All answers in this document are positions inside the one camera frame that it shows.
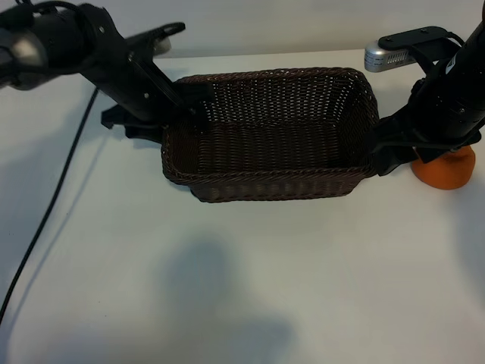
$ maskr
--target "black cable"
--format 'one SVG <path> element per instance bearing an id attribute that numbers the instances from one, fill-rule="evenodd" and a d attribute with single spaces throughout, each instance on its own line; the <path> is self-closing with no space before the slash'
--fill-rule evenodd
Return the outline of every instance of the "black cable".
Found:
<path id="1" fill-rule="evenodd" d="M 96 96 L 98 95 L 98 91 L 99 90 L 96 88 L 91 95 L 91 99 L 89 100 L 88 106 L 84 111 L 83 118 L 81 119 L 79 127 L 77 128 L 76 136 L 74 137 L 74 141 L 70 147 L 69 154 L 67 155 L 66 162 L 64 163 L 64 168 L 62 169 L 62 173 L 61 173 L 61 176 L 59 177 L 58 185 L 56 186 L 54 194 L 52 195 L 51 202 L 48 204 L 47 210 L 45 210 L 44 217 L 40 221 L 39 227 L 37 228 L 36 234 L 33 236 L 33 239 L 30 242 L 30 245 L 27 248 L 27 251 L 23 255 L 22 261 L 18 266 L 14 279 L 12 279 L 12 282 L 10 283 L 10 287 L 8 288 L 7 294 L 5 295 L 5 298 L 2 304 L 2 309 L 0 309 L 0 325 L 2 324 L 5 313 L 7 312 L 8 302 L 10 301 L 12 293 L 14 292 L 15 284 L 17 284 L 18 278 L 22 274 L 23 267 L 27 263 L 27 260 L 34 246 L 36 245 L 37 240 L 39 239 L 39 236 L 42 233 L 42 230 L 44 229 L 45 223 L 49 219 L 52 209 L 54 208 L 55 202 L 58 199 L 59 193 L 61 192 L 62 185 L 64 184 L 64 179 L 66 178 L 67 170 L 69 169 L 70 161 L 73 158 L 74 152 L 76 151 L 77 144 L 79 142 L 81 134 L 83 133 L 84 126 L 86 125 L 86 122 L 89 117 L 89 113 L 91 112 L 92 105 L 94 104 L 94 101 L 96 100 Z"/>

